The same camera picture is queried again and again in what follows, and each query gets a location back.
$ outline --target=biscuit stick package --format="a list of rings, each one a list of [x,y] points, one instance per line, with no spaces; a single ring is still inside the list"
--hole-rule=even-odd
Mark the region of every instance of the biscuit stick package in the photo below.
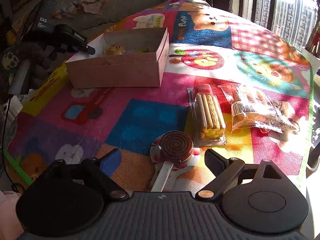
[[[262,91],[233,83],[218,87],[231,104],[232,130],[257,127],[282,133],[276,110]]]
[[[217,97],[208,84],[188,88],[189,104],[194,122],[194,145],[226,145],[226,124]]]

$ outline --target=open box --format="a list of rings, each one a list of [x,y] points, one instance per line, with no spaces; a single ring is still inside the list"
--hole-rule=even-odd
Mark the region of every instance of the open box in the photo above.
[[[115,44],[123,46],[124,54],[103,54]],[[88,45],[95,48],[94,55],[80,51],[66,62],[74,88],[161,86],[169,51],[167,28],[106,32]]]

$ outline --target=lollipop stick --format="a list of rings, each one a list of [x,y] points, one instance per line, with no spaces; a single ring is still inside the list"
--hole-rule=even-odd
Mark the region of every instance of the lollipop stick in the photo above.
[[[162,165],[161,171],[154,183],[151,192],[162,192],[164,185],[167,182],[171,169],[173,167],[173,163],[169,161],[165,161]]]

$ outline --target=snack wrapper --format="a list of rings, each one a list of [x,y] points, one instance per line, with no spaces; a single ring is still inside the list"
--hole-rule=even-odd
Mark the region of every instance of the snack wrapper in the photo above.
[[[189,104],[195,127],[194,145],[226,145],[226,124],[217,97],[212,94],[212,91],[195,92],[198,92],[196,88],[188,88]]]
[[[104,49],[103,54],[106,55],[106,56],[121,55],[121,54],[124,54],[124,47],[122,45],[119,45],[119,44],[107,46]]]
[[[282,132],[291,132],[291,131],[296,131],[297,128],[290,122],[290,120],[287,118],[288,117],[288,111],[290,108],[289,102],[285,101],[277,101],[277,100],[271,100],[271,104],[274,106],[276,112],[277,112],[277,117],[279,119],[280,123],[280,128]],[[269,130],[261,129],[262,133],[268,133]]]
[[[282,133],[277,112],[262,91],[234,83],[218,87],[231,104],[232,130],[257,127]]]

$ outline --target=swirl lollipop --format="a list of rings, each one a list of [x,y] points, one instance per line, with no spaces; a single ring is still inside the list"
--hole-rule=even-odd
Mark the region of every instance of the swirl lollipop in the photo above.
[[[192,158],[193,144],[191,138],[185,133],[171,131],[162,136],[159,148],[165,162],[151,189],[156,192],[163,190],[174,163],[188,162]]]

